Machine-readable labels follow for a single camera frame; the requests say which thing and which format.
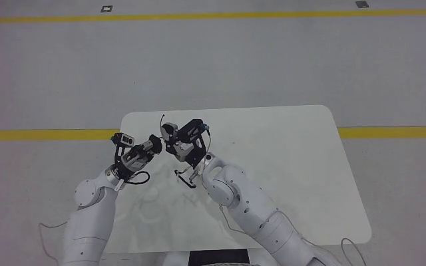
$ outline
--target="black panel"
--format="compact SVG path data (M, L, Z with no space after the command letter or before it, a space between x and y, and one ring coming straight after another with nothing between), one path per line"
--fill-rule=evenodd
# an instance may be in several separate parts
M188 266L214 263L250 263L247 249L222 249L191 251Z

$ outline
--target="yellow floor stripe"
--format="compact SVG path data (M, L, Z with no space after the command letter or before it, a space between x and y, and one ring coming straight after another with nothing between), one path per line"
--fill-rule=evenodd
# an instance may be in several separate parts
M426 127L338 128L340 138L426 138Z
M340 138L426 138L426 127L338 128ZM0 130L0 141L109 140L119 129Z
M119 129L0 130L0 141L109 140Z
M425 16L426 9L345 10L345 11L278 11L236 13L182 13L140 15L94 15L65 17L0 17L0 23L157 21L193 19L273 19L294 17L396 17Z

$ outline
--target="white cable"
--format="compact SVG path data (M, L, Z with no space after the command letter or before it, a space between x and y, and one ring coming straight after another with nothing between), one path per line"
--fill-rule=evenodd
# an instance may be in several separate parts
M44 223L39 223L39 233L40 233L41 247L43 248L43 251L45 252L45 255L46 255L47 257L51 258L52 260L56 261L56 264L57 264L58 266L59 266L59 261L58 261L58 259L57 259L57 258L55 258L55 257L53 257L52 255L50 255L50 254L47 252L47 250L46 250L46 247L45 247L45 241L44 241L44 239L43 239L43 234L41 233L41 226L51 229L51 228L57 228L57 227L60 227L60 226L62 226L62 225L64 225L64 224L66 224L66 223L68 223L68 222L66 221L66 222L64 222L64 223L61 223L60 225L54 225L54 226L48 226L48 225L45 225Z
M238 233L243 233L244 235L247 235L247 234L246 234L246 232L243 232L243 231L241 231L241 230L237 230L237 229L231 228L231 227L229 226L228 218L226 218L226 215L225 215L225 213L224 213L224 208L223 208L223 206L222 206L222 205L219 205L219 209L220 209L220 211L222 212L222 214L224 215L224 218L225 218L226 224L228 225L229 230L231 230L231 231L235 231L235 232L238 232Z
M202 173L203 173L203 171L204 171L204 165L206 164L206 156L207 156L207 153L208 153L208 151L209 151L209 149L210 149L210 145L211 145L211 143L212 143L212 137L211 137L211 135L210 135L210 132L208 133L208 146L207 146L207 151L206 151L206 155L204 155L204 157L203 157L203 159L204 159L204 161L203 161L203 163L201 164L201 166L200 166L200 171L198 172L198 176L201 176L202 175ZM203 179L201 178L201 184L202 184L202 186L204 187L204 189L205 190L207 190L207 188L206 188L206 185L204 185L204 181L203 181Z
M349 242L351 242L351 244L353 245L353 247L354 247L354 248L358 251L358 254L359 254L359 256L361 257L362 262L364 263L364 266L367 266L367 263L365 262L365 259L364 259L364 257L362 256L361 252L359 251L359 249L358 249L357 245L356 245L356 244L355 244L352 240L350 240L349 238L344 237L344 238L342 238L342 239L341 239L341 241L340 241L340 247L341 247L341 250L343 251L343 255L345 255L345 258L347 259L347 262L349 262L349 264L350 264L351 266L353 266L352 262L349 260L349 258L347 257L347 255L346 255L346 253L345 253L345 249L343 248L343 242L344 242L345 240L348 240Z

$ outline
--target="black cable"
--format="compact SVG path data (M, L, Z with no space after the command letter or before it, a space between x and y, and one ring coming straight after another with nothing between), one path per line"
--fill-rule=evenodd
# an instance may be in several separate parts
M147 183L149 181L150 177L151 177L150 174L148 172L145 172L145 171L137 172L134 176L136 177L139 174L146 174L147 178L142 182L130 182L130 181L125 180L124 183L130 184L130 185L142 185L142 184Z

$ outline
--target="wire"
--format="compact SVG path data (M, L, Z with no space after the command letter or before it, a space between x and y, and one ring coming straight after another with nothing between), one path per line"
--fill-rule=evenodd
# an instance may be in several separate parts
M364 257L362 256L361 252L359 251L359 249L358 249L357 245L356 245L356 244L355 244L352 240L350 240L349 238L344 237L344 238L342 238L342 239L341 239L341 241L340 241L340 248L341 248L341 250L343 251L343 255L345 255L345 258L347 259L347 262L349 262L349 264L350 264L351 266L353 266L352 262L349 260L349 258L347 257L347 255L346 255L346 253L345 253L345 249L343 248L343 242L344 242L345 240L348 240L349 242L351 242L351 244L353 245L353 247L354 247L354 248L358 251L358 254L359 254L359 256L361 257L362 262L364 263L364 266L367 266L367 263L365 262L365 259L364 259Z
M224 208L223 208L223 206L222 206L222 205L219 205L219 209L220 209L220 211L222 212L222 214L224 215L224 218L225 218L226 224L228 225L229 230L232 230L232 231L235 231L235 232L238 232L238 233L243 233L244 235L247 235L247 233L246 233L246 232L243 232L243 231L241 231L241 230L237 230L237 229L231 228L231 227L229 226L228 218L226 218L226 215L225 215L225 213L224 213Z
M142 185L142 184L147 183L149 181L149 179L151 178L150 174L148 172L145 172L145 171L137 172L134 176L136 177L139 174L146 174L147 178L142 182L130 182L130 181L125 180L124 183L130 184L130 185Z
M228 225L228 228L230 229L230 230L232 230L232 231L235 231L235 232L238 232L238 233L243 233L244 235L247 235L247 233L246 232L243 232L243 231L240 231L240 230L237 230L237 229L233 229L233 228L231 228L230 226L229 226L229 222L228 222L228 218L226 218L226 215L225 215L225 213L224 213L224 208L221 206L221 205L219 205L219 209L220 209L220 211L222 212L222 214L224 215L224 218L225 218L225 221L226 221L226 224ZM281 213L282 215L284 215L285 217L286 217L286 219L290 222L290 225L292 225L292 227L294 228L294 231L296 231L296 233L300 236L300 238L303 240L303 241L305 241L305 242L307 242L307 243L309 243L309 244L311 244L311 245L313 245L313 246L315 246L315 247L317 247L317 248L319 248L319 249L321 249L321 250L324 250L324 251L326 251L327 253L329 253L331 256L333 256L334 257L334 259L336 260L336 261L339 261L339 259L333 254L333 253L331 253L330 251L328 251L327 249L325 249L325 248L323 248L323 247L320 247L319 245L316 245L316 244L314 244L314 243L312 243L311 241L309 241L309 240L307 240L297 229L296 229L296 227L294 226L294 224L292 223L292 221L290 220L290 218L287 216L287 214L285 214L283 211L280 211L280 210L276 210L276 211L274 211L274 212L272 212L269 216L268 216L268 218L265 220L265 222L263 222L260 226L259 226L259 230L257 230L257 232L255 232L255 234L254 235L257 235L261 230L263 230L263 228L264 228L264 226L265 226L265 224L267 223L267 222L269 222L269 219L272 217L272 216L274 216L274 214L276 214L276 213ZM361 251L358 249L358 246L352 241L352 240L350 240L349 238L346 238L346 237L344 237L344 238L342 238L341 239L341 242L340 242L340 247L341 247L341 250L343 251L343 255L345 256L345 258L346 258L346 260L347 260L347 262L349 262L349 264L351 265L351 266L353 266L353 264L352 264L352 262L351 262L351 260L349 259L349 257L346 255L346 253L345 253L345 249L343 248L343 242L345 241L345 240L348 240L349 242L351 242L351 244L356 248L356 250L358 251L358 254L359 254L359 256L362 258L362 261L363 261L363 263L364 263L364 266L367 266L367 263L365 262L365 259L364 259L364 257L363 257L363 255L362 255L362 253L361 253Z
M160 133L161 133L161 124L162 124L162 119L165 117L165 114L162 114L161 119L160 119Z
M203 163L201 165L202 170L200 169L200 173L201 174L204 171L204 165L206 164L206 156L207 156L207 153L208 153L208 151L210 149L210 145L212 144L212 136L210 135L210 131L209 130L207 130L207 135L208 135L208 146L207 146L206 155L204 155L204 157L203 157L204 161L203 161Z
M45 255L46 255L47 257L51 258L52 260L56 261L56 264L57 264L58 266L59 266L59 261L58 261L58 259L57 259L57 258L55 258L55 257L53 257L52 255L50 255L50 254L47 252L47 250L46 250L46 247L45 247L45 240L43 239L43 234L41 233L41 227L43 226L43 227L46 227L46 228L51 229L51 228L57 228L57 227L60 227L60 226L62 226L62 225L64 225L64 224L66 224L66 223L68 223L68 222L66 221L66 222L64 222L64 223L61 223L60 225L54 225L54 226L48 226L48 225L45 225L44 223L39 223L39 234L40 234L40 240L41 240L41 247L43 248L43 251L45 252Z

